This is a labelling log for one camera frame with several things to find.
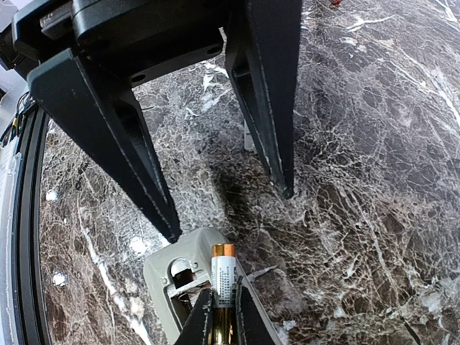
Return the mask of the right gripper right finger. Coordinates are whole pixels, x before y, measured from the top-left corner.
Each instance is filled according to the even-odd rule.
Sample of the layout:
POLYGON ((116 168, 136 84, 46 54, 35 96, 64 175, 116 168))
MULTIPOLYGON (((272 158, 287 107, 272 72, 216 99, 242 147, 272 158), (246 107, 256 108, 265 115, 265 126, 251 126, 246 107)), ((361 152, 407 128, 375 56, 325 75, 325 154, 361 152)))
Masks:
POLYGON ((236 338, 241 345, 274 345, 243 277, 236 283, 236 338))

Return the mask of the brown battery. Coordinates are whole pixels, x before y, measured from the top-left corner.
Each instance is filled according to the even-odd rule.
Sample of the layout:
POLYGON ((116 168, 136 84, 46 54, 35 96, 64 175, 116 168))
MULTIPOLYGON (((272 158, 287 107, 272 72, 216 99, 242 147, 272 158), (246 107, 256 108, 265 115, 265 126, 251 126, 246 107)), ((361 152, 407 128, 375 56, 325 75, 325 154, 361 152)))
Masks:
POLYGON ((237 344, 236 338, 236 248, 216 244, 211 250, 213 289, 212 344, 237 344))

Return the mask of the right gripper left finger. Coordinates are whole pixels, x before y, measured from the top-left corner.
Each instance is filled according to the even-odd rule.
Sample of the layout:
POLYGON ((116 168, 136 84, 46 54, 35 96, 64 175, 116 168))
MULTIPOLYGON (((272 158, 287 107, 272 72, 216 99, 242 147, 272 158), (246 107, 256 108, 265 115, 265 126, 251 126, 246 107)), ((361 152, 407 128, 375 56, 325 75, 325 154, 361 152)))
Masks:
POLYGON ((213 292, 204 289, 198 296, 192 312, 175 345, 208 345, 212 343, 213 292))

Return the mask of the white remote control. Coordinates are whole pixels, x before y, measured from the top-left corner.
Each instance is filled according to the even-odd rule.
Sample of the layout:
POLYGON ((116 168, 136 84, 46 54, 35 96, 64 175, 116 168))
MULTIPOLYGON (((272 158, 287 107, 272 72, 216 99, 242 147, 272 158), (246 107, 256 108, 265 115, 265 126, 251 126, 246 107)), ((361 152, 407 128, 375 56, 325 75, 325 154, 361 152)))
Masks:
MULTIPOLYGON (((167 340, 175 344, 204 289, 211 289, 211 248, 226 237, 212 228, 200 228, 148 256, 143 274, 167 340)), ((256 307, 275 344, 281 340, 251 282, 240 264, 237 279, 243 277, 256 307)))

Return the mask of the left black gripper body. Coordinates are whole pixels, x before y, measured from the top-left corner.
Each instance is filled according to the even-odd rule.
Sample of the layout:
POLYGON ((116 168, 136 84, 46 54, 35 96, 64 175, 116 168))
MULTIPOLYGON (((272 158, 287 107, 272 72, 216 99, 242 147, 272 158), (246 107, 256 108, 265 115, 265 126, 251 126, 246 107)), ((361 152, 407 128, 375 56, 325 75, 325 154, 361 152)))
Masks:
POLYGON ((228 1, 32 1, 13 46, 41 63, 68 48, 138 86, 223 50, 228 1))

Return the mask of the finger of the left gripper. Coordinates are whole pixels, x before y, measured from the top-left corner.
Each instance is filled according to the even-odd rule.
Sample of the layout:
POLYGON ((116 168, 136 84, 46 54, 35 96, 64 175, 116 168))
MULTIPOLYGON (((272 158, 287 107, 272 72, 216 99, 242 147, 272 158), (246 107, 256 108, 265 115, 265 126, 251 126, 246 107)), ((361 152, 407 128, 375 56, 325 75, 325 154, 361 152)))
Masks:
POLYGON ((225 68, 262 165, 283 198, 294 181, 301 1, 233 1, 225 68))
POLYGON ((182 231, 139 102, 125 80, 67 49, 27 76, 54 122, 130 197, 170 243, 182 231))

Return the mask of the grey battery cover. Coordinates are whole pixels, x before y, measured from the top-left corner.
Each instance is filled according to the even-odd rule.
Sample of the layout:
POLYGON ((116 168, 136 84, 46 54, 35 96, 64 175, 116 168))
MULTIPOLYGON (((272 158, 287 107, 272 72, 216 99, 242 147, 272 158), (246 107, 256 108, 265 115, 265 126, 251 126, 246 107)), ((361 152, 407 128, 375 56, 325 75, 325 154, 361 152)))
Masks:
POLYGON ((246 121, 244 121, 244 149, 248 152, 256 152, 254 141, 246 121))

